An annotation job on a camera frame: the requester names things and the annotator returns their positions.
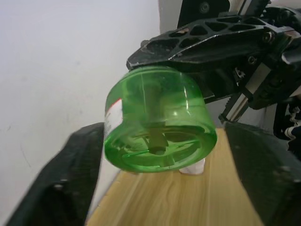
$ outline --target wooden surface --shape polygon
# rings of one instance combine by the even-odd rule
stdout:
[[[202,175],[121,172],[88,221],[88,226],[261,225],[222,129]]]

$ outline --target transparent green plastic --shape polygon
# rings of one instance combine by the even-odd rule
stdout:
[[[189,166],[215,146],[215,126],[198,85],[169,67],[127,73],[109,92],[105,111],[121,98],[123,121],[107,137],[106,158],[132,172]]]

